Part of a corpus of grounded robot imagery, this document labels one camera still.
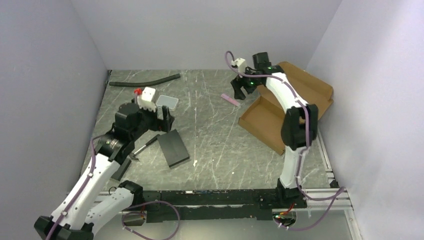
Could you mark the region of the pink eraser bar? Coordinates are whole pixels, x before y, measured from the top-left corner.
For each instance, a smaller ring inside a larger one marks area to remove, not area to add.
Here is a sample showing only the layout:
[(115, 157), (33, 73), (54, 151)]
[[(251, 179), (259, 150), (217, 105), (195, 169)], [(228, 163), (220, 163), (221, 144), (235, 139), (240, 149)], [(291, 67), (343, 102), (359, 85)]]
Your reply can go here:
[(241, 105), (237, 100), (235, 100), (232, 97), (226, 95), (225, 93), (222, 93), (221, 94), (221, 98), (223, 98), (224, 100), (226, 100), (227, 102), (231, 103), (232, 105), (234, 105), (236, 107), (240, 107), (240, 105)]

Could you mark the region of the brown cardboard paper box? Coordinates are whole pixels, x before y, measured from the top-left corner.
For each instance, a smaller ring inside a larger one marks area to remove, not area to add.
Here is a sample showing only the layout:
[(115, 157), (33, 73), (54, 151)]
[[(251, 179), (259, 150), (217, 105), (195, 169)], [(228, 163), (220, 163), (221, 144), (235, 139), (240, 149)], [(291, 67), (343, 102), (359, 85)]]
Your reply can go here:
[(282, 91), (281, 97), (274, 95), (275, 90), (271, 91), (260, 85), (257, 87), (260, 96), (241, 115), (238, 125), (278, 155), (282, 155), (285, 152), (282, 127), (286, 109), (292, 106), (299, 108), (296, 100), (301, 100), (304, 105), (316, 105), (317, 118), (320, 119), (334, 102), (334, 88), (288, 61), (282, 61), (278, 65), (283, 69), (297, 97), (294, 97), (285, 84), (278, 85)]

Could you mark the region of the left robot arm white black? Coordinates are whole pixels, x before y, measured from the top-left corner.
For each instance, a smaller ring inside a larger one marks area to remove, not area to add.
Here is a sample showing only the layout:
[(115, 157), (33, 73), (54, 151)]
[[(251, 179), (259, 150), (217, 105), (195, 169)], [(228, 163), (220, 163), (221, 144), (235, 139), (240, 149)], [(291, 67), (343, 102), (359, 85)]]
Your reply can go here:
[(111, 129), (91, 145), (89, 164), (67, 197), (49, 216), (40, 216), (34, 223), (41, 239), (92, 240), (120, 211), (137, 210), (143, 205), (143, 187), (129, 180), (101, 203), (93, 204), (135, 149), (136, 140), (147, 131), (169, 132), (175, 118), (165, 105), (159, 118), (156, 109), (148, 110), (134, 102), (122, 104), (114, 118)]

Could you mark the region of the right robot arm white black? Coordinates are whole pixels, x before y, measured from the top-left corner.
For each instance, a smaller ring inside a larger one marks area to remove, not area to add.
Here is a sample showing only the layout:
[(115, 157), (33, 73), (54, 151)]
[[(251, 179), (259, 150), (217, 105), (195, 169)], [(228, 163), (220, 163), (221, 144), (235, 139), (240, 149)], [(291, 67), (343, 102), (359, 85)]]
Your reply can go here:
[(269, 61), (267, 52), (253, 56), (254, 67), (249, 67), (243, 58), (235, 58), (229, 50), (225, 52), (224, 59), (236, 73), (230, 82), (236, 100), (244, 100), (246, 94), (264, 86), (282, 106), (285, 117), (280, 136), (285, 145), (285, 155), (275, 200), (280, 207), (287, 208), (302, 195), (300, 175), (303, 159), (317, 137), (319, 109), (316, 104), (310, 104), (301, 97), (283, 68)]

